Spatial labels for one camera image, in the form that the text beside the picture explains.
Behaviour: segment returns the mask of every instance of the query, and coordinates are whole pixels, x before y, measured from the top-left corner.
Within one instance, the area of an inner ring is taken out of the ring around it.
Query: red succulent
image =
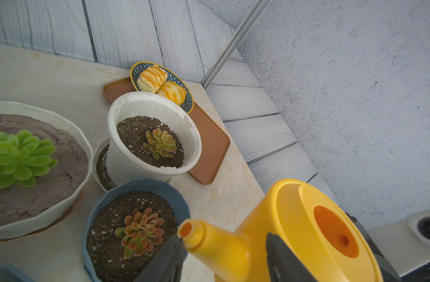
[[[139,257],[145,250],[152,251],[154,245],[162,242],[164,231],[159,227],[163,224],[163,218],[151,212],[151,208],[145,209],[143,213],[136,208],[131,216],[124,219],[126,227],[115,230],[116,236],[122,238],[125,259],[132,255]]]

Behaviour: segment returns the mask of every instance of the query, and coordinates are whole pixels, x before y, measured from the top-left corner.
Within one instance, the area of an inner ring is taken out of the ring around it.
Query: gray plant pot
[[[176,221],[178,225],[180,225],[184,220],[190,218],[190,209],[182,196],[182,194],[170,184],[152,179],[152,178],[139,178],[135,180],[130,180],[122,183],[121,185],[110,189],[99,203],[93,208],[91,211],[88,221],[86,222],[85,233],[83,234],[83,262],[85,263],[85,268],[90,276],[90,278],[94,282],[102,282],[97,276],[94,270],[93,262],[89,257],[88,251],[86,250],[86,238],[88,236],[89,228],[99,213],[100,209],[102,209],[105,205],[113,201],[117,196],[125,193],[129,193],[132,191],[141,191],[141,192],[152,192],[160,197],[165,198],[168,201],[168,204],[173,208],[174,215],[176,216]]]
[[[0,282],[33,282],[33,280],[11,264],[0,263]]]

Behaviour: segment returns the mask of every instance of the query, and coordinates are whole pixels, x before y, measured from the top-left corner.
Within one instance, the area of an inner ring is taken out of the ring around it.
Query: watering can
[[[265,242],[278,235],[319,282],[382,282],[354,223],[325,194],[294,179],[276,182],[234,231],[186,219],[178,237],[217,282],[268,282]]]

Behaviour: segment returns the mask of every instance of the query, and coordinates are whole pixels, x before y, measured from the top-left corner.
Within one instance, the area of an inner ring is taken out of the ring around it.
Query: plate rim
[[[191,111],[192,111],[192,110],[193,110],[193,108],[195,107],[195,99],[194,99],[193,94],[191,93],[190,89],[188,88],[188,86],[185,84],[185,82],[184,82],[180,77],[178,77],[174,72],[172,72],[172,71],[168,70],[167,68],[165,68],[165,67],[164,67],[164,66],[162,66],[162,65],[159,65],[159,64],[154,63],[154,62],[148,62],[148,61],[141,61],[141,62],[137,62],[137,63],[133,64],[133,66],[131,67],[131,71],[130,71],[130,77],[131,77],[131,82],[132,82],[133,87],[134,87],[137,91],[141,91],[141,90],[139,90],[139,89],[136,87],[135,83],[133,82],[132,74],[133,74],[133,69],[135,68],[135,66],[136,66],[136,65],[138,65],[138,64],[142,64],[142,63],[149,63],[149,64],[153,64],[153,65],[158,65],[159,67],[164,68],[165,70],[167,70],[167,71],[171,72],[175,77],[177,77],[177,78],[178,78],[178,79],[179,79],[179,80],[180,80],[180,81],[185,85],[185,87],[186,87],[186,88],[187,88],[187,90],[188,90],[188,93],[189,93],[189,94],[190,94],[190,96],[191,96],[191,100],[193,101],[193,103],[191,104],[191,109],[190,109],[188,112],[186,112],[186,113],[187,113],[187,114],[191,113]]]

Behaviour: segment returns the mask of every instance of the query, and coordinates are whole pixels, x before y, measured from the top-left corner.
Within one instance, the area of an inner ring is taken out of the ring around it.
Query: plant pot
[[[7,263],[0,263],[0,281],[33,282],[26,274]]]
[[[85,179],[76,188],[73,194],[47,210],[41,212],[35,217],[30,217],[22,219],[13,223],[5,224],[0,226],[0,240],[10,239],[24,236],[26,234],[32,233],[38,229],[45,228],[52,224],[55,220],[60,218],[69,208],[73,205],[79,194],[83,191],[88,178],[91,175],[92,170],[92,157],[93,150],[83,135],[83,132],[71,121],[63,118],[62,116],[49,111],[43,110],[34,106],[29,106],[26,104],[18,102],[3,102],[0,101],[0,114],[5,115],[22,115],[29,116],[33,119],[50,123],[57,129],[63,129],[69,133],[76,141],[76,143],[82,148],[86,154],[88,160],[88,168]]]
[[[102,140],[101,142],[99,142],[98,147],[96,148],[95,152],[94,152],[94,157],[93,157],[93,175],[94,178],[96,179],[97,184],[99,185],[99,187],[104,191],[107,192],[107,189],[104,187],[104,185],[102,185],[99,175],[98,175],[98,170],[97,170],[97,164],[98,164],[98,159],[99,159],[99,155],[101,154],[101,152],[104,150],[104,148],[110,144],[110,137],[107,136],[106,138],[104,138],[104,140]],[[166,182],[168,184],[171,184],[173,181],[173,178],[168,179]]]
[[[190,218],[190,209],[182,194],[177,189],[175,189],[174,187],[172,187],[171,185],[163,181],[159,181],[152,178],[140,178],[140,179],[130,180],[126,183],[122,183],[121,185],[107,191],[107,193],[105,193],[102,199],[97,203],[97,205],[91,211],[88,217],[88,221],[86,223],[85,232],[82,237],[83,261],[90,278],[94,282],[101,282],[101,280],[96,275],[93,262],[91,261],[89,253],[86,249],[87,237],[88,237],[88,232],[90,230],[91,224],[94,222],[99,211],[104,206],[106,206],[108,203],[113,201],[117,196],[128,192],[132,192],[132,191],[152,192],[162,198],[165,198],[168,204],[173,209],[178,226],[185,219]]]
[[[156,118],[174,131],[184,150],[181,167],[155,167],[128,150],[116,126],[120,121],[135,116]],[[201,156],[201,137],[193,120],[174,102],[157,94],[130,92],[116,99],[108,111],[108,131],[110,146],[107,152],[107,173],[116,185],[138,177],[167,181],[174,175],[188,172]]]

